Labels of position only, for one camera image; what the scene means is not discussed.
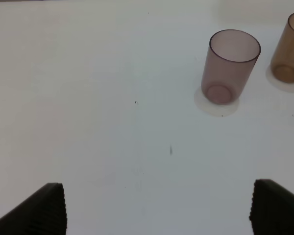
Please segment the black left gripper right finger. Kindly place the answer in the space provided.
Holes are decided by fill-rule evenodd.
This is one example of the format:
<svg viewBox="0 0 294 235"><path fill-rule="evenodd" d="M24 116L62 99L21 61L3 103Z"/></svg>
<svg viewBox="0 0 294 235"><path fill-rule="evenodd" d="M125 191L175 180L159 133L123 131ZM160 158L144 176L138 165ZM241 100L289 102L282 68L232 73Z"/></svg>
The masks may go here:
<svg viewBox="0 0 294 235"><path fill-rule="evenodd" d="M255 235L294 235L294 194L271 179L256 180L249 220Z"/></svg>

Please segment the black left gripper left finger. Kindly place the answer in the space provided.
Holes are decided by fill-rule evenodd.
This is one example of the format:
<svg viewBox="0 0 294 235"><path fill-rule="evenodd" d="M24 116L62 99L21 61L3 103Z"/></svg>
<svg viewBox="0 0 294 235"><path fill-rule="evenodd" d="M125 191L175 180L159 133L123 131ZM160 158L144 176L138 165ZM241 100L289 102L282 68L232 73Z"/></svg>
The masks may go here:
<svg viewBox="0 0 294 235"><path fill-rule="evenodd" d="M65 235L67 211L61 183L47 183L0 218L0 235Z"/></svg>

